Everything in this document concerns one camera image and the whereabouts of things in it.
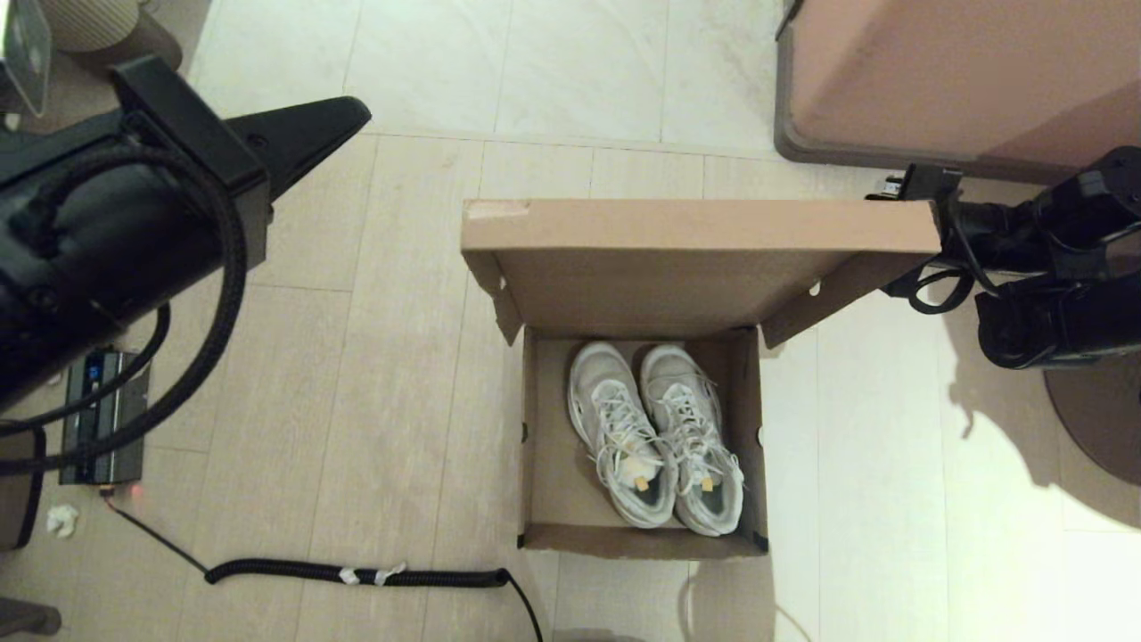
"box lid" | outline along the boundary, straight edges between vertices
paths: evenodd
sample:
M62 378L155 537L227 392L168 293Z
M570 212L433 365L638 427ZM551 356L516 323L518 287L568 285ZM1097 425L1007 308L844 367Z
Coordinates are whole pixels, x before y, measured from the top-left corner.
M508 343L523 325L621 338L760 324L772 347L937 253L932 216L925 201L475 200L462 250Z

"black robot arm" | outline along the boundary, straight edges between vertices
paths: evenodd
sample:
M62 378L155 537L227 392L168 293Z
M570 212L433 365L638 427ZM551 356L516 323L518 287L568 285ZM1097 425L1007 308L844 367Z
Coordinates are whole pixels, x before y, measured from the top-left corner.
M222 121L155 57L112 78L120 109L50 136L0 133L0 409L222 266L215 325L114 442L0 462L0 474L113 450L193 395L229 338L245 270L265 260L273 201L370 117L345 97ZM0 437L33 424L0 424Z
M937 203L942 251L884 291L924 312L962 302L978 281L979 344L1003 368L1069 367L1141 349L1141 271L1115 274L1110 243L1141 229L1141 148L1118 147L1015 206L958 201L961 173L912 165L900 198ZM1010 277L995 284L990 275ZM919 296L956 277L944 303Z

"tile floor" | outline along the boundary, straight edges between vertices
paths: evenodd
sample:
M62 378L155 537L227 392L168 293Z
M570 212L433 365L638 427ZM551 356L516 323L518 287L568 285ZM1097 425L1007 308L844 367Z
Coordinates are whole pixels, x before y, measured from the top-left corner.
M515 548L519 355L460 259L459 203L860 197L883 171L772 152L777 15L775 0L215 0L191 78L219 112L343 91L374 119L280 203L222 366L148 437L122 504L207 563L507 566L553 640L1141 639L1138 490L1069 441L1039 374L986 363L969 306L925 317L871 294L763 357L770 558ZM217 286L176 299L157 389ZM49 477L43 507L63 502L82 511L72 539L0 555L0 594L57 606L63 640L531 639L507 591L208 587Z

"curled black cord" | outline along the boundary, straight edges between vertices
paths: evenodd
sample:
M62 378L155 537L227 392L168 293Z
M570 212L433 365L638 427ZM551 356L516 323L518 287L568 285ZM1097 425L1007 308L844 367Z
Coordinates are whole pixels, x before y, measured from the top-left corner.
M966 300L976 282L982 285L982 289L997 298L1004 298L1005 295L1002 287L995 285L994 281L987 275L986 269L982 268L982 263L979 262L979 257L974 253L974 249L971 247L971 243L966 238L966 231L963 229L958 200L955 197L947 203L947 219L950 222L950 233L966 258L966 267L942 269L915 282L915 287L908 294L907 301L912 304L913 309L923 314L942 314L955 309ZM955 283L955 289L947 294L947 298L942 302L930 303L920 298L920 292L931 283L952 277L958 278L958 282Z
M333 564L316 564L313 562L294 562L290 560L267 560L264 558L245 558L218 564L212 569L207 569L205 564L195 560L189 553L172 544L165 537L155 533L151 527L144 525L133 515L119 510L111 502L110 495L104 494L103 501L107 507L119 517L143 529L144 533L156 539L160 544L172 551L179 558L186 560L194 568L202 571L207 584L218 584L227 577L235 575L268 575L276 577L296 577L299 579L313 579L319 582L332 582L345 585L369 585L369 586L436 586L443 588L499 588L510 584L515 592L519 594L519 600L527 609L531 618L531 626L535 629L535 639L543 642L543 631L539 626L539 618L535 610L527 600L527 594L523 592L519 583L511 577L507 569L495 569L493 571L410 571L403 566L393 571L380 569L348 569Z
M931 283L937 281L942 281L944 278L957 277L958 282L955 283L955 289L947 294L947 298L942 302L930 303L920 298L920 292L923 287L926 287ZM915 289L912 290L911 295L907 296L907 302L912 303L912 308L916 311L923 314L942 314L945 311L950 311L966 300L966 296L971 293L971 287L974 286L974 277L971 273L961 267L953 267L950 269L942 269L936 271L934 274L929 274L915 283Z
M141 415L111 436L98 439L73 450L39 458L0 460L0 476L16 476L35 471L51 471L87 462L111 453L141 438L170 417L197 391L218 365L237 320L245 290L246 247L242 221L234 203L218 179L200 169L183 156L152 147L112 148L90 152L83 161L68 170L62 178L44 185L37 211L43 220L35 224L38 231L54 235L58 208L80 185L113 169L129 164L161 166L196 187L208 202L208 213L218 225L222 253L222 284L213 323L207 333L199 353L183 375L157 403Z

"white sneaker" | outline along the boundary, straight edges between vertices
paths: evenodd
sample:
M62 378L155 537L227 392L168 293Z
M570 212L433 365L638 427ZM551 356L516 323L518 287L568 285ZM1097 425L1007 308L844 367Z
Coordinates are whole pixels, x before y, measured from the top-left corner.
M713 382L686 351L661 346L642 363L641 393L678 463L678 518L709 537L735 531L744 476L721 441L721 404Z
M678 471L636 389L622 355L596 342L570 366L567 406L618 514L638 528L656 528L673 514Z

